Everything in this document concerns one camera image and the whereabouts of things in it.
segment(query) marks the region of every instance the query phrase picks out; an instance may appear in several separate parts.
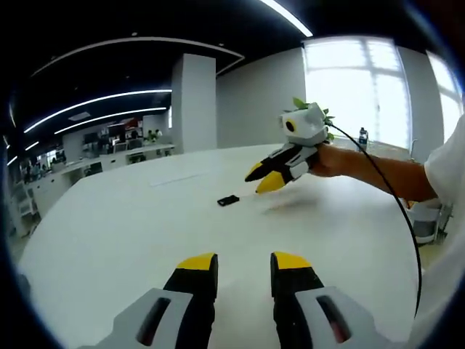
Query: ceiling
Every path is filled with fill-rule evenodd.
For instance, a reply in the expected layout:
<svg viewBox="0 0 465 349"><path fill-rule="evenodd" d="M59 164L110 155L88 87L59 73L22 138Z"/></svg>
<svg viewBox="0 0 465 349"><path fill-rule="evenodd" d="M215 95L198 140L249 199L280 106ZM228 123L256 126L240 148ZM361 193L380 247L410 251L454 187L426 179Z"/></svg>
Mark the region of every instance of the ceiling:
<svg viewBox="0 0 465 349"><path fill-rule="evenodd" d="M400 46L434 51L405 11L394 5L396 1L278 2L299 18L314 37L386 36ZM259 0L173 0L164 1L163 5L157 1L151 5L132 2L131 6L102 9L81 3L47 8L40 3L40 7L31 7L27 12L12 9L9 16L17 25L5 41L9 54L6 85L1 94L3 122L7 127L11 124L10 103L16 129L9 129L9 138L16 132L18 144L26 145L50 140L53 132L77 122L71 121L70 116L84 111L90 117L98 117L168 108L169 93L112 98L62 113L23 134L36 121L87 100L122 92L169 89L172 67L183 53L215 57L217 73L222 75L259 58L298 47L305 39ZM88 47L117 39L125 40ZM233 64L241 56L243 60Z"/></svg>

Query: white sleeve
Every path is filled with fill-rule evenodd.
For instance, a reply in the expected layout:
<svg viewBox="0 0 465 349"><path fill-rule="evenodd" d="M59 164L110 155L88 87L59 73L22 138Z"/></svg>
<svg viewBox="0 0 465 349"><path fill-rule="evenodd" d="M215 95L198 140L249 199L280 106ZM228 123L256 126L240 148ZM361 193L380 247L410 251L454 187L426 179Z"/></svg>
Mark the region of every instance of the white sleeve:
<svg viewBox="0 0 465 349"><path fill-rule="evenodd" d="M426 177L443 204L454 204L465 167L465 116L448 141L431 153L424 165Z"/></svg>

